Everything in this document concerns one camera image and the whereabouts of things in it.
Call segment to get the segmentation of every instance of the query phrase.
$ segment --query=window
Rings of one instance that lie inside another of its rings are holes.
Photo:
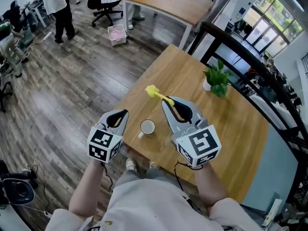
[[[259,15],[253,9],[249,9],[247,14],[244,16],[244,20],[247,23],[249,23],[251,26],[254,26],[260,18],[261,18],[261,15]]]
[[[299,23],[294,20],[292,24],[283,32],[286,38],[291,42],[303,31]]]
[[[268,17],[281,32],[283,32],[293,21],[293,16],[278,0],[275,0],[269,10],[265,13],[265,16]]]
[[[271,56],[275,56],[286,46],[287,43],[283,40],[281,36],[279,36],[274,42],[270,44],[270,46],[268,46],[266,50]]]
[[[254,5],[262,12],[265,12],[273,2],[274,0],[256,0]]]
[[[244,39],[259,53],[277,55],[303,28],[279,0],[256,0],[244,20],[253,26]]]

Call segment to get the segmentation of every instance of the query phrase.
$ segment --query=yellow toy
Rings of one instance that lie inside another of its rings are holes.
[[[155,96],[156,97],[159,97],[160,99],[164,99],[166,100],[171,106],[174,106],[174,101],[170,98],[167,98],[166,96],[162,95],[159,93],[159,89],[156,88],[155,85],[150,85],[150,86],[147,86],[145,91],[147,92],[147,94],[151,97],[151,98],[154,98]]]

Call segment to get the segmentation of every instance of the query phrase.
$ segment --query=forearm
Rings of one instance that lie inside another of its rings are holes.
[[[71,201],[69,211],[84,218],[94,216],[97,209],[103,167],[100,162],[92,159],[88,165]]]
[[[16,33],[14,30],[12,30],[11,32],[12,32],[13,36],[16,37],[16,38],[20,38],[20,39],[23,39],[23,38],[24,38],[23,35],[21,35],[21,34],[19,34],[19,33]]]
[[[208,210],[219,200],[228,197],[227,189],[209,163],[196,170],[194,175],[200,198]]]

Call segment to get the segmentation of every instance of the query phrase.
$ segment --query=black railing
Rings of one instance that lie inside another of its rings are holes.
[[[196,36],[196,39],[192,43],[191,48],[188,50],[188,54],[192,55],[195,49],[199,46],[200,42],[203,40],[206,34],[210,34],[215,39],[213,43],[210,45],[208,50],[203,55],[200,62],[202,62],[204,65],[211,67],[208,64],[208,61],[211,57],[214,57],[216,59],[221,60],[226,67],[228,67],[233,73],[235,73],[240,80],[248,85],[252,90],[256,92],[258,96],[260,96],[265,103],[271,108],[271,110],[275,113],[275,115],[281,120],[282,124],[285,126],[285,129],[281,129],[275,124],[275,122],[260,108],[251,98],[249,98],[248,95],[243,93],[237,83],[231,83],[231,85],[240,92],[266,119],[267,121],[276,129],[276,131],[279,133],[279,135],[283,138],[283,140],[286,142],[286,144],[289,146],[291,151],[293,152],[295,158],[299,161],[299,164],[304,165],[304,168],[307,169],[307,160],[304,160],[302,157],[302,153],[304,153],[303,148],[308,148],[308,132],[306,130],[306,127],[302,121],[302,118],[300,117],[298,111],[296,110],[295,106],[293,105],[291,99],[289,98],[288,94],[284,90],[281,83],[279,83],[274,75],[265,67],[265,65],[257,59],[252,53],[249,52],[248,49],[246,49],[241,43],[239,43],[236,39],[234,39],[232,36],[227,34],[226,32],[222,31],[220,28],[216,27],[212,23],[209,22],[203,22],[200,27],[200,31],[198,35]],[[233,52],[238,54],[249,66],[251,66],[258,75],[264,80],[267,86],[269,86],[279,97],[279,101],[282,102],[286,109],[289,111],[290,115],[292,116],[293,120],[296,123],[296,127],[291,128],[289,124],[285,121],[285,119],[282,117],[282,115],[279,113],[279,111],[274,107],[273,103],[271,103],[268,98],[257,88],[254,83],[252,83],[245,75],[243,75],[238,69],[236,69],[232,64],[230,64],[228,61],[226,61],[223,57],[219,56],[216,53],[216,50],[218,47],[224,44],[229,49],[231,49]],[[302,59],[303,61],[306,61],[307,63],[307,69],[306,72],[308,72],[308,54]],[[298,133],[301,133],[303,139],[298,137]],[[294,147],[294,144],[297,145],[301,153],[298,153],[298,150],[296,150]],[[292,191],[290,194],[292,197],[294,196],[295,192],[297,191],[297,196],[303,195],[303,192],[305,192],[306,189],[308,189],[308,176],[307,172],[304,173],[305,178],[302,180],[296,179],[294,181],[295,186],[292,187]],[[299,183],[307,183],[303,187],[298,188]]]
[[[306,76],[308,77],[308,53],[302,58]]]

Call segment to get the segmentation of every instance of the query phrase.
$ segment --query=wooden table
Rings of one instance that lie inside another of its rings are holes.
[[[171,129],[158,98],[150,98],[144,89],[156,85],[162,94],[178,96],[198,105],[209,124],[215,126],[222,144],[219,156],[211,162],[227,186],[230,196],[244,199],[255,176],[267,138],[268,122],[232,86],[226,98],[218,98],[202,87],[206,67],[174,45],[152,63],[116,109],[127,109],[129,120],[124,142],[173,173],[177,160],[186,162],[170,143]],[[140,123],[151,119],[156,124],[153,135],[138,139]],[[195,184],[193,171],[179,166],[177,174]]]
[[[39,7],[41,7],[41,6],[44,6],[43,0],[34,2],[33,4],[30,4],[30,5],[28,6],[28,9],[31,11],[31,13],[32,13],[32,11],[35,11],[35,13],[38,15],[38,18],[39,18],[39,20],[41,21],[43,27],[46,28],[47,26],[46,26],[46,23],[44,22],[44,18],[42,17],[42,15],[41,15],[40,12],[39,12]],[[39,24],[39,22],[38,22],[37,18],[35,17],[35,15],[33,15],[33,17],[34,17],[35,22],[36,22],[37,24]]]
[[[213,6],[210,0],[122,0],[124,29],[128,31],[127,3],[133,3],[156,12],[162,13],[186,25],[179,48],[183,49],[192,26],[198,24],[202,17]]]

